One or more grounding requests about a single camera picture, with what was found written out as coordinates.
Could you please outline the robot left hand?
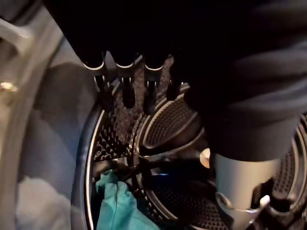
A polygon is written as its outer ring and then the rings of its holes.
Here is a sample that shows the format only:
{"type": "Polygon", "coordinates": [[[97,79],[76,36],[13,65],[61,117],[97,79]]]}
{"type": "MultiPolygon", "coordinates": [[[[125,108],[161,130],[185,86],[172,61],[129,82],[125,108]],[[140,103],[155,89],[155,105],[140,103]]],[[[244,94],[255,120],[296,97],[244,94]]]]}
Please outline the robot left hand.
{"type": "Polygon", "coordinates": [[[134,105],[132,67],[145,61],[144,110],[154,108],[168,55],[168,98],[182,82],[215,154],[220,213],[244,230],[262,211],[256,190],[276,173],[307,110],[304,0],[46,0],[44,5],[87,69],[109,51],[123,101],[134,105]]]}

